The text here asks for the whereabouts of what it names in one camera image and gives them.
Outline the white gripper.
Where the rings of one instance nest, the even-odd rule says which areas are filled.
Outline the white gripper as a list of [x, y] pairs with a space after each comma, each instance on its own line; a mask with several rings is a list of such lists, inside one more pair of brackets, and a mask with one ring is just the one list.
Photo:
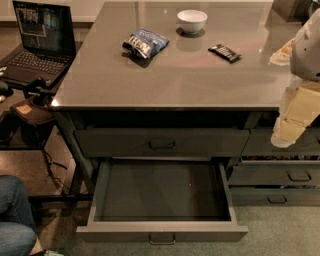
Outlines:
[[[272, 54], [269, 61], [279, 66], [289, 65], [293, 42], [293, 39], [286, 42]], [[320, 83], [293, 79], [284, 91], [279, 108], [280, 119], [274, 125], [271, 144], [278, 148], [295, 144], [319, 114]]]

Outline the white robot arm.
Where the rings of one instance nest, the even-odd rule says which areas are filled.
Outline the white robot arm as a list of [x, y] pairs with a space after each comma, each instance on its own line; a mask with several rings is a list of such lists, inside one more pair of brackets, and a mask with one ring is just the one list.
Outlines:
[[296, 143], [320, 115], [320, 9], [316, 9], [294, 38], [272, 54], [270, 62], [290, 66], [302, 81], [291, 82], [279, 106], [271, 144], [287, 148]]

